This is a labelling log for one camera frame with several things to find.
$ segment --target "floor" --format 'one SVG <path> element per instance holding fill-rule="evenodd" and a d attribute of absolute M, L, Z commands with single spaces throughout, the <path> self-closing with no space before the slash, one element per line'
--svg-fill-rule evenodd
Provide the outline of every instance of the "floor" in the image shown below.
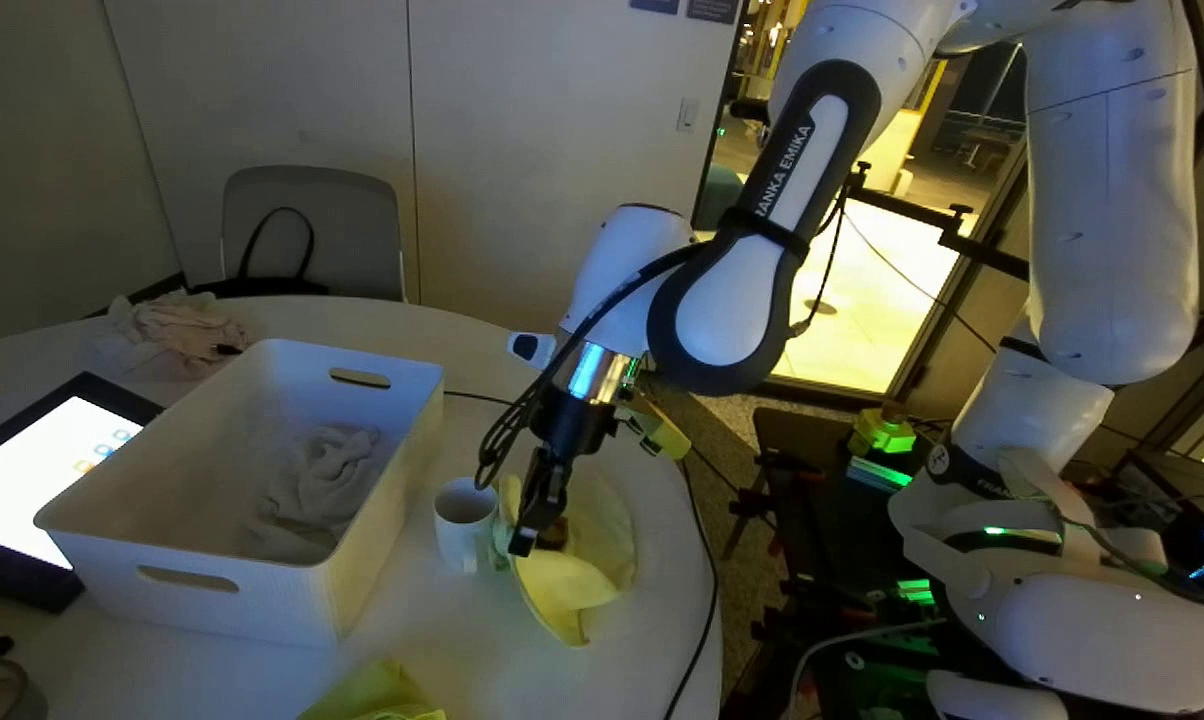
<path fill-rule="evenodd" d="M 705 534 L 722 569 L 722 614 L 723 614 L 723 687 L 733 687 L 748 656 L 755 652 L 752 618 L 765 606 L 784 604 L 779 578 L 784 559 L 774 546 L 774 531 L 752 520 L 733 556 L 723 556 L 735 514 L 727 512 L 735 486 L 755 481 L 755 407 L 787 407 L 809 416 L 835 416 L 813 403 L 784 403 L 762 397 L 690 397 L 679 389 L 644 384 L 644 390 L 692 434 L 692 454 L 685 459 L 685 475 L 702 503 Z"/>

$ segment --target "white table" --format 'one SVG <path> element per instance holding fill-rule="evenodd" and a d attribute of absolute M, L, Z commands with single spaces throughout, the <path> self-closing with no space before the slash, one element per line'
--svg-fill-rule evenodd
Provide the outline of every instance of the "white table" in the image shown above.
<path fill-rule="evenodd" d="M 506 327 L 416 304 L 379 298 L 238 298 L 265 336 L 292 336 L 446 365 L 447 390 L 517 397 L 532 371 L 506 352 Z M 191 379 L 123 365 L 107 321 L 59 325 L 0 341 L 0 416 L 91 366 L 123 389 L 175 400 Z M 66 614 L 0 600 L 0 636 L 66 720 L 271 720 L 300 716 L 349 666 L 392 656 L 420 687 L 465 716 L 664 716 L 707 614 L 707 556 L 696 539 L 676 463 L 617 434 L 578 463 L 629 500 L 642 534 L 642 577 L 593 624 L 588 647 L 557 643 L 521 600 L 512 577 L 446 577 L 437 569 L 429 500 L 440 481 L 470 475 L 498 403 L 446 400 L 446 447 L 414 484 L 396 550 L 367 610 L 341 647 L 285 647 L 175 633 L 107 614 L 83 590 Z M 676 716 L 722 711 L 722 618 Z"/>

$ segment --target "tablet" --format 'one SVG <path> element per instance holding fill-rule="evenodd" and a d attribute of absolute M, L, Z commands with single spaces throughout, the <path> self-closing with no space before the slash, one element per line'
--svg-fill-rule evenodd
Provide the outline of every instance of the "tablet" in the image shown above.
<path fill-rule="evenodd" d="M 35 512 L 123 447 L 156 411 L 83 371 L 0 421 L 0 595 L 66 606 L 79 590 L 67 556 L 35 526 Z"/>

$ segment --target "yellow cloth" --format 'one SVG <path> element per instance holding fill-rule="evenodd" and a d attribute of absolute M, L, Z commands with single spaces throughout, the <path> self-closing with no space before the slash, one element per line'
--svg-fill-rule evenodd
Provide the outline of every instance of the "yellow cloth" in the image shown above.
<path fill-rule="evenodd" d="M 306 720 L 446 720 L 446 706 L 399 663 L 378 660 L 333 682 Z"/>

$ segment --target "tablet screen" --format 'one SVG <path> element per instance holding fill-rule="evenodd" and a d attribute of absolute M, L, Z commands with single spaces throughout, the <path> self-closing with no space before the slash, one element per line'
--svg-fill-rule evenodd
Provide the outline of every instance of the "tablet screen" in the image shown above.
<path fill-rule="evenodd" d="M 26 431 L 7 434 L 0 444 L 0 544 L 73 569 L 53 534 L 35 526 L 35 512 L 137 431 L 137 421 L 83 397 L 67 397 Z"/>

